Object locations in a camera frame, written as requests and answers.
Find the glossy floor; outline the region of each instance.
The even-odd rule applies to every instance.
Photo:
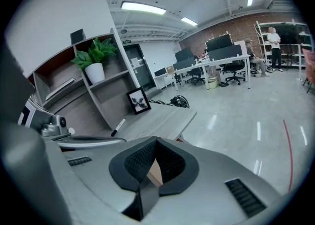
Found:
[[[197,111],[185,140],[230,156],[285,194],[290,182],[293,189],[303,180],[315,147],[315,94],[306,94],[297,78],[298,71],[289,69],[252,77],[251,89],[244,82],[214,90],[189,83],[164,89],[153,100],[185,96]]]

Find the black pants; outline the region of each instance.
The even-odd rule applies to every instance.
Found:
[[[278,59],[278,68],[281,68],[281,51],[279,48],[271,49],[271,56],[272,56],[272,68],[276,68],[276,61]]]

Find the doorway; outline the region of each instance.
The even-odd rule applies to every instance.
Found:
[[[144,91],[155,87],[154,80],[148,68],[148,65],[143,58],[143,54],[139,44],[124,46],[125,52],[128,56],[133,71],[138,79],[140,86]]]

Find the person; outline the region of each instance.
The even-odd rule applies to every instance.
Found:
[[[253,51],[252,42],[253,41],[250,38],[245,39],[247,54],[250,55],[250,62],[256,64],[255,70],[257,73],[261,73],[261,76],[269,76],[266,73],[264,61],[261,58],[257,57]]]
[[[280,51],[280,42],[281,39],[276,33],[276,29],[269,27],[269,33],[267,36],[268,41],[271,43],[271,56],[272,56],[272,69],[275,71],[276,61],[278,60],[278,69],[280,72],[283,72],[281,69],[281,51]]]

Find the picture frame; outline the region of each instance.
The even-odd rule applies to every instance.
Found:
[[[126,93],[134,113],[140,114],[151,109],[150,103],[142,87]]]

